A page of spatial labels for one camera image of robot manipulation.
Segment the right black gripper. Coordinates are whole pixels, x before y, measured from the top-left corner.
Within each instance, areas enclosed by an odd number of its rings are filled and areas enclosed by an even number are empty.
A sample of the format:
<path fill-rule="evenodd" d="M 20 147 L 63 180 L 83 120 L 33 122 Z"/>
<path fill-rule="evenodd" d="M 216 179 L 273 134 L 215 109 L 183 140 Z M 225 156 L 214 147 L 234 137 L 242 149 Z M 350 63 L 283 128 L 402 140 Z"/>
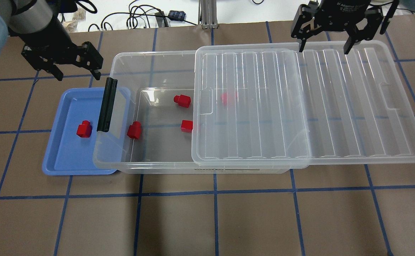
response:
<path fill-rule="evenodd" d="M 363 29 L 357 24 L 366 19 Z M 291 37 L 298 42 L 298 51 L 303 52 L 307 40 L 322 31 L 346 31 L 348 39 L 344 54 L 349 54 L 355 44 L 373 39 L 376 31 L 384 34 L 389 25 L 389 15 L 384 16 L 378 6 L 370 0 L 310 0 L 298 7 L 291 25 Z"/>

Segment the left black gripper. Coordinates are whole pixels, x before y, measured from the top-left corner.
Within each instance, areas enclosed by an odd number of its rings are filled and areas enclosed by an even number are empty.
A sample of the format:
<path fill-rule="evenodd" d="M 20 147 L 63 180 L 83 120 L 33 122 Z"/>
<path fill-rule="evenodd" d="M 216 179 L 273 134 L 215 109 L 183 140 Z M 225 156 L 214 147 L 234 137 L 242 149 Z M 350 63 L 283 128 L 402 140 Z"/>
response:
<path fill-rule="evenodd" d="M 90 71 L 95 80 L 100 80 L 102 55 L 91 42 L 75 45 L 59 21 L 50 21 L 37 32 L 22 33 L 21 39 L 25 43 L 21 54 L 35 70 L 44 70 L 62 81 L 64 74 L 57 65 L 70 64 Z"/>

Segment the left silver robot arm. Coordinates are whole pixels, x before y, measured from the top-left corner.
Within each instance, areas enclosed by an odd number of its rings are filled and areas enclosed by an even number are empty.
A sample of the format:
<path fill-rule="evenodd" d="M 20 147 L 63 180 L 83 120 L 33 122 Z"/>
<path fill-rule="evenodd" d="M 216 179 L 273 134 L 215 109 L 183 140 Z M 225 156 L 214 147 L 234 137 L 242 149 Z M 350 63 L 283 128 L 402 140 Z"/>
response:
<path fill-rule="evenodd" d="M 75 65 L 99 80 L 102 55 L 91 42 L 72 42 L 58 19 L 79 7 L 92 14 L 98 11 L 90 0 L 0 0 L 0 53 L 7 38 L 17 36 L 24 42 L 21 55 L 36 71 L 61 81 L 64 74 L 58 66 Z"/>

